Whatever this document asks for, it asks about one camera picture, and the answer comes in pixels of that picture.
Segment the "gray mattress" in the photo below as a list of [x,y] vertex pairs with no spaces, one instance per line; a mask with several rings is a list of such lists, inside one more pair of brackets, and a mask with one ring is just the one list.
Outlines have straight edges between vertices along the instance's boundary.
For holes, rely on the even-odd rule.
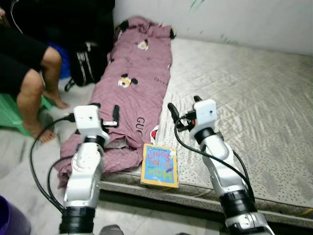
[[140,167],[107,176],[102,188],[221,211],[202,157],[178,144],[166,108],[186,112],[199,95],[216,101],[216,128],[242,157],[258,209],[269,221],[313,228],[312,57],[185,39],[173,40],[172,52],[156,142],[177,149],[179,188],[141,185]]

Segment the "yellow book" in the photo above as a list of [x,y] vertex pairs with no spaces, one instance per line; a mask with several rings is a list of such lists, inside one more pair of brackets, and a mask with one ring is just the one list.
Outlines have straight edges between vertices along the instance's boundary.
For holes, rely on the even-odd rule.
[[143,147],[141,183],[178,188],[176,149],[146,143]]

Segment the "white wall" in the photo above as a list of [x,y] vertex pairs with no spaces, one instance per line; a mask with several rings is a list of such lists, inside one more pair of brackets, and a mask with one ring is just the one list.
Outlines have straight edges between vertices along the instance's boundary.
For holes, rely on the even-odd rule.
[[114,23],[134,15],[179,37],[313,54],[313,0],[115,0]]

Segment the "green stool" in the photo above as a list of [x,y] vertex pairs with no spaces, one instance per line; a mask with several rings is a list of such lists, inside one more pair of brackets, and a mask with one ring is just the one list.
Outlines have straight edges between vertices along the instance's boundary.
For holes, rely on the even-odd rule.
[[[40,108],[51,109],[52,105],[42,95]],[[0,126],[18,128],[24,135],[31,134],[22,125],[22,117],[17,107],[16,101],[9,94],[0,94]]]

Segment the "black backpack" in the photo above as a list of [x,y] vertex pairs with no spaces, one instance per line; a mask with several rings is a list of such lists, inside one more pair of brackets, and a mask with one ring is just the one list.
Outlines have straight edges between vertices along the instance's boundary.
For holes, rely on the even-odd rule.
[[106,54],[95,42],[85,42],[83,45],[69,48],[71,79],[65,86],[66,92],[74,86],[85,86],[97,83],[107,66]]

